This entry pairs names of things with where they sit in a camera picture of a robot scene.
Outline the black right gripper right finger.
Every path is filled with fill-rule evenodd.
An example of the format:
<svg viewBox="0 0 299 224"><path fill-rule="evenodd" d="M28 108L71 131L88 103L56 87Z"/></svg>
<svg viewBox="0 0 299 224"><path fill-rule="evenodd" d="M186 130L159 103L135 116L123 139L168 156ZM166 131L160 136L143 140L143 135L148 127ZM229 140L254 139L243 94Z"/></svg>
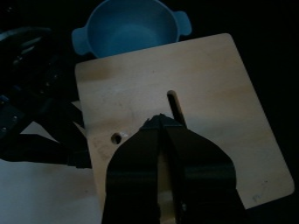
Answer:
<svg viewBox="0 0 299 224"><path fill-rule="evenodd" d="M250 224L230 156L207 138L160 117L178 224Z"/></svg>

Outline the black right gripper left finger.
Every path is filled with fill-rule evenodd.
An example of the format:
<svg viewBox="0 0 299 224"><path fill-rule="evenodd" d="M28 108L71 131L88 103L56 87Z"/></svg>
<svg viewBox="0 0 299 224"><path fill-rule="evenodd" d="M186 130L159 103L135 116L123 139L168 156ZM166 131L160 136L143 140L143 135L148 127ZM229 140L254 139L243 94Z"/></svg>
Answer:
<svg viewBox="0 0 299 224"><path fill-rule="evenodd" d="M155 115L118 147L107 166L102 224L160 224L159 138L160 121Z"/></svg>

